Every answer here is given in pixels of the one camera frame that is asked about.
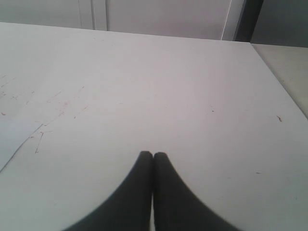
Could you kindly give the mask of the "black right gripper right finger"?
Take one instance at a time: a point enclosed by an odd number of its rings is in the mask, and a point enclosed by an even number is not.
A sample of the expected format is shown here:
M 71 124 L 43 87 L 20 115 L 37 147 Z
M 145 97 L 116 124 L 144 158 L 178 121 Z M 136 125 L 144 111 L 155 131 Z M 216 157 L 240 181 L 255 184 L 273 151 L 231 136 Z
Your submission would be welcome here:
M 154 155 L 154 225 L 157 231 L 236 231 L 203 204 L 176 172 L 166 153 Z

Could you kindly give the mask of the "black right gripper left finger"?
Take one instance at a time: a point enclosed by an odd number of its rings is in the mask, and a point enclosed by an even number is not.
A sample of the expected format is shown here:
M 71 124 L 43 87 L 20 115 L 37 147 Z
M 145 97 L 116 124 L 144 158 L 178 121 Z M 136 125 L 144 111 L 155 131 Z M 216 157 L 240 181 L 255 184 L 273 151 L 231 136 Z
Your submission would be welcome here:
M 98 208 L 68 231 L 148 231 L 150 229 L 154 158 L 140 152 L 119 187 Z

